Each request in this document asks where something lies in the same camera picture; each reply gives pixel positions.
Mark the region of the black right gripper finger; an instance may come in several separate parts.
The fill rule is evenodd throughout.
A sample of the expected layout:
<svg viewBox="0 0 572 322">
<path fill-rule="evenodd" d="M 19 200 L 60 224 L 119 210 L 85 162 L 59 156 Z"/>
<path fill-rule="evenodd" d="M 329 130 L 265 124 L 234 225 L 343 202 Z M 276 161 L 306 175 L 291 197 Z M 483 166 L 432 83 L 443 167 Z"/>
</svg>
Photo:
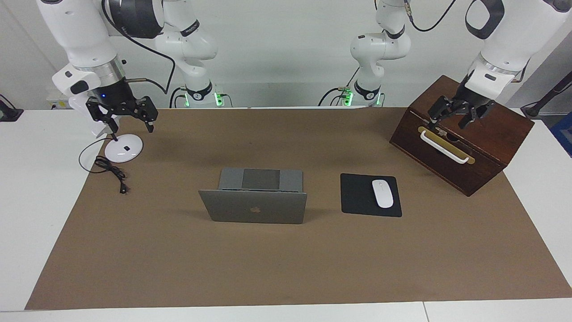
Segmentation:
<svg viewBox="0 0 572 322">
<path fill-rule="evenodd" d="M 119 129 L 114 114 L 111 111 L 102 111 L 103 106 L 100 105 L 99 101 L 95 97 L 89 97 L 86 102 L 86 108 L 95 122 L 99 122 L 105 125 L 108 129 L 107 133 L 110 135 L 117 134 Z"/>
<path fill-rule="evenodd" d="M 149 96 L 144 96 L 135 101 L 135 118 L 144 122 L 147 131 L 152 134 L 155 130 L 155 121 L 159 112 Z"/>
</svg>

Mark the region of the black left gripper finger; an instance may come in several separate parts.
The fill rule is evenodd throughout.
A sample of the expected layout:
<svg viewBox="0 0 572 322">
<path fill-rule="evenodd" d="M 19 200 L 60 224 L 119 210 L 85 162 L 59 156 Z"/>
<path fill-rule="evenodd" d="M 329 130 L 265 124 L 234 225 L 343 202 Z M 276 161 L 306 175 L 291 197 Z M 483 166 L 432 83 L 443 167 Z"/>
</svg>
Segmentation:
<svg viewBox="0 0 572 322">
<path fill-rule="evenodd" d="M 433 130 L 442 120 L 450 118 L 453 115 L 452 106 L 452 100 L 440 96 L 428 110 L 428 129 Z"/>
<path fill-rule="evenodd" d="M 463 118 L 459 121 L 459 128 L 461 130 L 464 130 L 474 121 L 485 118 L 490 112 L 490 110 L 494 108 L 495 104 L 496 102 L 494 100 L 491 100 L 490 102 L 482 106 L 478 107 L 468 106 L 467 112 L 465 113 Z"/>
</svg>

